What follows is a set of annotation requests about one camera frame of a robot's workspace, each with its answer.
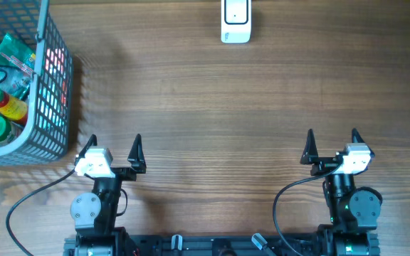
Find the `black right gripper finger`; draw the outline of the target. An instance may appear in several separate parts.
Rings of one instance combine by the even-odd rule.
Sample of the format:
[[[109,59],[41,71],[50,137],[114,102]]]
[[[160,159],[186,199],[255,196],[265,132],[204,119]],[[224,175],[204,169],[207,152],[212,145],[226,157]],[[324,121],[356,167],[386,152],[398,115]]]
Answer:
[[[361,135],[359,134],[359,132],[356,128],[352,129],[352,142],[353,143],[365,144],[365,141],[363,140],[363,138],[361,137]],[[370,156],[375,156],[375,153],[372,151],[372,149],[369,146],[367,146],[367,147],[370,151]]]
[[[307,132],[307,139],[302,156],[300,157],[300,164],[311,165],[317,162],[319,156],[317,152],[317,146],[315,143],[315,135],[313,129],[309,129]]]

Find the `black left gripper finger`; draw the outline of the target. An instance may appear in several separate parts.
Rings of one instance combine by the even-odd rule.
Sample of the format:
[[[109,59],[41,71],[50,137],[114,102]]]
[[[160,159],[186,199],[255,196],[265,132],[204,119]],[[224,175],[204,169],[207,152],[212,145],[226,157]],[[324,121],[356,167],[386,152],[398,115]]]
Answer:
[[[87,143],[85,144],[85,146],[80,150],[79,154],[76,155],[75,165],[77,165],[78,162],[85,157],[85,153],[87,152],[87,150],[89,150],[90,147],[97,146],[97,145],[98,145],[98,142],[97,142],[96,135],[91,134],[91,136],[90,136],[89,140],[87,141]]]
[[[142,150],[142,136],[137,134],[127,160],[131,163],[132,168],[145,168],[146,161]]]

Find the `red sauce bottle green cap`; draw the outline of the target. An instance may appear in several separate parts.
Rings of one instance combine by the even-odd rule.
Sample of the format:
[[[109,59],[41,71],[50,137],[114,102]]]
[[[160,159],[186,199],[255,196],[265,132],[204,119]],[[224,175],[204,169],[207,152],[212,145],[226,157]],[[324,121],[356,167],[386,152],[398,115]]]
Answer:
[[[24,127],[28,119],[28,105],[0,89],[0,114]]]

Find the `green 3M gloves packet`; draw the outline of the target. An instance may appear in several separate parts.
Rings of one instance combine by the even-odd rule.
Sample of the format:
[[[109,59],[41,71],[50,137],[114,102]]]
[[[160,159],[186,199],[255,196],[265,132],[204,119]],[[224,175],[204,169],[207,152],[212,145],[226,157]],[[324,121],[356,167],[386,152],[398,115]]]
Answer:
[[[20,100],[28,97],[36,54],[7,33],[0,43],[0,89]]]

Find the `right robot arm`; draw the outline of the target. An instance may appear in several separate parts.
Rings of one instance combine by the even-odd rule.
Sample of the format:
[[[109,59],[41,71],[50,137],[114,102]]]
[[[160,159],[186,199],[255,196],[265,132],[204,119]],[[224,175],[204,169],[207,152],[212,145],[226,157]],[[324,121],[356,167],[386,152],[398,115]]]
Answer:
[[[351,142],[334,156],[321,157],[312,129],[300,163],[311,165],[313,178],[324,178],[322,190],[330,212],[330,224],[319,225],[315,246],[320,255],[380,255],[379,238],[374,231],[383,198],[377,190],[355,186],[355,176],[368,169],[374,152],[352,130]]]

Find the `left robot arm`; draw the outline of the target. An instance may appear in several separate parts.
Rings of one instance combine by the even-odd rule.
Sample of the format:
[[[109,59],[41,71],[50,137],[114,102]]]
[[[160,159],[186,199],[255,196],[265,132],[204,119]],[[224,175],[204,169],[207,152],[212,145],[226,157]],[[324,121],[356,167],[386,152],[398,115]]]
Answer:
[[[64,256],[116,256],[139,255],[140,249],[124,227],[116,227],[116,218],[124,211],[118,210],[124,181],[136,181],[137,174],[144,174],[147,164],[142,150],[142,137],[137,134],[126,167],[113,167],[110,150],[99,147],[97,137],[92,135],[75,158],[75,172],[94,181],[89,193],[73,199],[70,214],[74,220],[76,236],[66,239]]]

